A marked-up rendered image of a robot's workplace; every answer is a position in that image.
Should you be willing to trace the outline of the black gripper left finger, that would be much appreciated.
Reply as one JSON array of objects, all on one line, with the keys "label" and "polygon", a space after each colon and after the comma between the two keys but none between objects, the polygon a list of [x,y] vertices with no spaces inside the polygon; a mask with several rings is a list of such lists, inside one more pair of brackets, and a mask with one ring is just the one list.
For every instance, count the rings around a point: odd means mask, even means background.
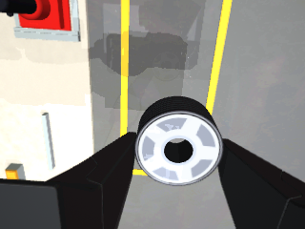
[{"label": "black gripper left finger", "polygon": [[0,229],[118,229],[135,132],[47,180],[0,178]]}]

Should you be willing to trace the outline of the yellow rectangular outline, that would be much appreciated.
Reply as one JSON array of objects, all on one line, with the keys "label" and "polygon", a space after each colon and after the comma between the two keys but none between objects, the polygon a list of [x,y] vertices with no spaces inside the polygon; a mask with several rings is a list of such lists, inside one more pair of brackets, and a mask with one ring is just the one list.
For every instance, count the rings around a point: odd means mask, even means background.
[{"label": "yellow rectangular outline", "polygon": [[[210,87],[206,109],[212,115],[216,83],[219,73],[221,55],[223,51],[228,17],[230,16],[232,0],[224,0],[221,9],[218,34],[213,58]],[[128,113],[128,63],[129,63],[129,13],[130,0],[122,0],[121,11],[121,136],[127,133]],[[134,175],[146,175],[142,170],[133,169]]]}]

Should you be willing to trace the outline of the black tyre with white rim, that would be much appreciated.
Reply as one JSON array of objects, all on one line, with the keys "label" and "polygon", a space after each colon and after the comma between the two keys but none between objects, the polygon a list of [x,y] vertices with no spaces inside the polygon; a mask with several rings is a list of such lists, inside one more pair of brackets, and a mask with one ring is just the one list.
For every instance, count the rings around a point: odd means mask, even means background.
[{"label": "black tyre with white rim", "polygon": [[[172,139],[183,138],[172,143]],[[183,186],[210,175],[223,154],[222,136],[210,112],[198,101],[170,96],[142,114],[134,144],[136,161],[150,178]]]}]

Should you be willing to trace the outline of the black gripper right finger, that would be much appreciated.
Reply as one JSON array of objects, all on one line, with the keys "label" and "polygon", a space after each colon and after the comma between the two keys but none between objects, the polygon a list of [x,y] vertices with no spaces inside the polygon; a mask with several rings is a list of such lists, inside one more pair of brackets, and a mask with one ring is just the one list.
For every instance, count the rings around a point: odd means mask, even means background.
[{"label": "black gripper right finger", "polygon": [[305,229],[305,182],[227,138],[217,165],[236,229]]}]

